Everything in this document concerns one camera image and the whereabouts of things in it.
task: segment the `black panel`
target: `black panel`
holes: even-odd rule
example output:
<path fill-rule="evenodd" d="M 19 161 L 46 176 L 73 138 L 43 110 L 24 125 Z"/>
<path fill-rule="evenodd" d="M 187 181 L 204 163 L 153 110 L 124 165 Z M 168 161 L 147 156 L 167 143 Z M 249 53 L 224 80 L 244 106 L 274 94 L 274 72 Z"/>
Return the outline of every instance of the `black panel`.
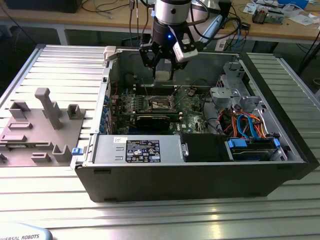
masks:
<path fill-rule="evenodd" d="M 82 0 L 4 0 L 9 9 L 75 13 Z"/>
<path fill-rule="evenodd" d="M 92 201 L 135 202 L 263 197 L 285 181 L 293 180 L 306 164 L 288 163 L 283 166 L 237 164 L 78 167 L 75 172 Z"/>
<path fill-rule="evenodd" d="M 181 143 L 188 147 L 186 162 L 228 162 L 226 136 L 211 133 L 183 133 Z"/>

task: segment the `blue cable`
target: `blue cable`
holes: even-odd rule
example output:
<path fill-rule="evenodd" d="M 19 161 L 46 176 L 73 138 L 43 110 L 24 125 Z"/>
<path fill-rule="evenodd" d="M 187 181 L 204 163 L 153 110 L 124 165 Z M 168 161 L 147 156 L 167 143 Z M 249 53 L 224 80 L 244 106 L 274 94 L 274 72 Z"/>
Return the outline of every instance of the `blue cable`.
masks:
<path fill-rule="evenodd" d="M 247 114 L 241 114 L 241 115 L 238 117 L 238 119 L 237 119 L 237 121 L 236 121 L 236 127 L 238 128 L 238 132 L 239 132 L 242 136 L 244 136 L 246 139 L 249 139 L 249 137 L 241 130 L 240 120 L 242 119 L 242 117 L 246 117 L 246 118 L 248 119 L 252 137 L 259 139 L 259 137 L 258 137 L 258 135 L 257 135 L 257 133 L 256 133 L 256 131 L 255 131 L 255 129 L 254 129 L 254 124 L 253 124 L 250 116 L 247 115 Z"/>
<path fill-rule="evenodd" d="M 239 43 L 239 40 L 240 40 L 240 36 L 241 36 L 241 30 L 240 30 L 240 28 L 238 29 L 238 39 L 236 40 L 236 42 L 235 42 L 235 47 L 233 48 L 233 52 L 237 49 L 237 47 L 238 47 L 238 43 Z"/>

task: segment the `red cable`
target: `red cable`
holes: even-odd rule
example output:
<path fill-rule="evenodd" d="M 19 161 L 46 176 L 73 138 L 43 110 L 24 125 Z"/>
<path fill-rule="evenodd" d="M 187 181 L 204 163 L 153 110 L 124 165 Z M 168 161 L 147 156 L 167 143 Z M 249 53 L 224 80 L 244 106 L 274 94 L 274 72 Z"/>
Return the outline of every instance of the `red cable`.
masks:
<path fill-rule="evenodd" d="M 118 92 L 118 82 L 116 81 L 116 82 L 115 82 L 115 93 L 114 93 L 114 95 L 113 95 L 112 98 L 114 98 L 115 95 L 117 95 L 117 92 Z"/>

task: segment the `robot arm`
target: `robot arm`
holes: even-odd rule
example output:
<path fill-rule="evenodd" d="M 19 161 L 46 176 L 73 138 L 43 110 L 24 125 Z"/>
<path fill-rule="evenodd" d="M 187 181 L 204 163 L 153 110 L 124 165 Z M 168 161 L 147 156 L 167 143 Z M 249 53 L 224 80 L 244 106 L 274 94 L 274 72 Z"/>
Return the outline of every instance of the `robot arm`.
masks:
<path fill-rule="evenodd" d="M 190 9 L 192 10 L 191 4 L 191 0 L 156 0 L 152 35 L 144 33 L 139 47 L 143 64 L 153 70 L 153 77 L 156 75 L 156 66 L 160 59 L 169 59 L 172 80 L 174 71 L 184 69 L 188 60 L 198 55 L 198 52 L 208 44 L 204 38 L 195 41 L 189 27 L 208 20 L 209 12 L 202 21 L 188 23 L 187 18 Z M 212 22 L 205 31 L 206 39 L 214 37 L 218 32 L 221 20 L 222 17 L 219 15 Z"/>

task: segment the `sticker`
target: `sticker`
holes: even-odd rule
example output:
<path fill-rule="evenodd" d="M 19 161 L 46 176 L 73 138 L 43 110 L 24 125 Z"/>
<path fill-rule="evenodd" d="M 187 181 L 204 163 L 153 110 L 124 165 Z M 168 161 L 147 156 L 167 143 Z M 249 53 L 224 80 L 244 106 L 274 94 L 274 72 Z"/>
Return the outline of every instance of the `sticker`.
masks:
<path fill-rule="evenodd" d="M 127 137 L 116 136 L 113 138 L 113 143 L 114 144 L 125 144 L 127 140 L 128 140 Z"/>
<path fill-rule="evenodd" d="M 160 163 L 159 140 L 127 140 L 125 159 L 127 163 Z"/>

